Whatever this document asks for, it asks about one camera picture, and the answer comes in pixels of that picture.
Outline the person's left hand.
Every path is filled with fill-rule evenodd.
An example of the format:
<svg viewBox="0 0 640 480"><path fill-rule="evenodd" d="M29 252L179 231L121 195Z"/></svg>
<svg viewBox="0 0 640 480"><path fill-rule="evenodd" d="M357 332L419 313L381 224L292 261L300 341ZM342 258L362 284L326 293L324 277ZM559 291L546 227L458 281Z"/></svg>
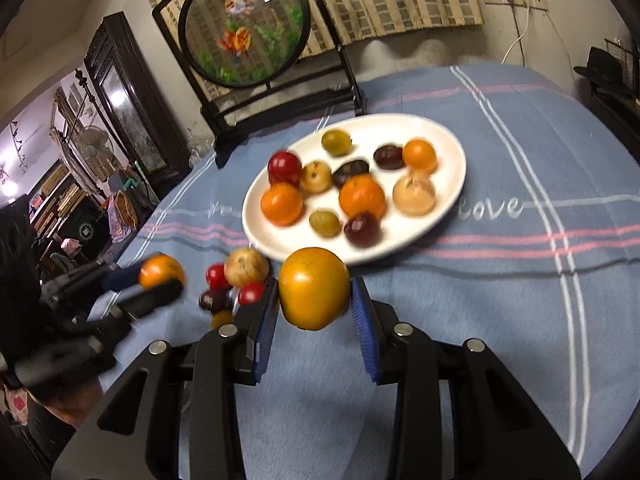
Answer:
<svg viewBox="0 0 640 480"><path fill-rule="evenodd" d="M93 378L84 384L52 396L48 400L40 400L31 392L32 400L43 406L53 416L61 419L70 426L80 426L90 415L103 396L103 389L98 378Z"/></svg>

